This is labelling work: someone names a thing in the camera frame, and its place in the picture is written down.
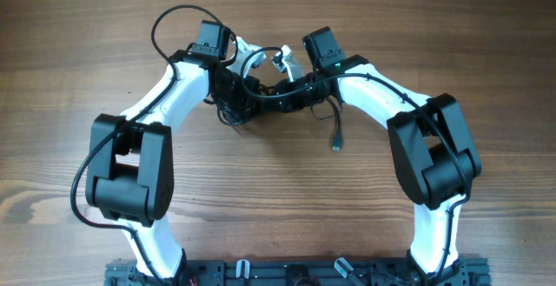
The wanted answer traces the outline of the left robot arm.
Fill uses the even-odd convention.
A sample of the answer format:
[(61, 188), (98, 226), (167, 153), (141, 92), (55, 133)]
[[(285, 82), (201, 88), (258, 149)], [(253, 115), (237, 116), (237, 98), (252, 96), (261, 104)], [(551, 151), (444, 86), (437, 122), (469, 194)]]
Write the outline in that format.
[(185, 251), (166, 212), (174, 192), (172, 134), (189, 112), (216, 89), (219, 77), (245, 77), (265, 59), (220, 22), (203, 21), (197, 42), (166, 57), (155, 87), (119, 116), (92, 124), (85, 175), (88, 204), (105, 218), (104, 229), (125, 232), (144, 284), (187, 284)]

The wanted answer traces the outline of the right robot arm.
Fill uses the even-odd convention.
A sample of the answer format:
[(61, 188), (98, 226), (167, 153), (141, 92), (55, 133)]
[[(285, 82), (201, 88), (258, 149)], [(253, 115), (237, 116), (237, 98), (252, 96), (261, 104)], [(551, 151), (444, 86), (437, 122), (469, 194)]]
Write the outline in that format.
[(360, 55), (346, 56), (328, 27), (302, 39), (313, 69), (298, 70), (288, 46), (273, 65), (288, 74), (265, 104), (288, 113), (329, 96), (364, 111), (388, 134), (394, 171), (414, 204), (408, 268), (415, 283), (437, 285), (460, 273), (455, 246), (459, 214), (481, 162), (457, 100), (430, 97), (382, 75)]

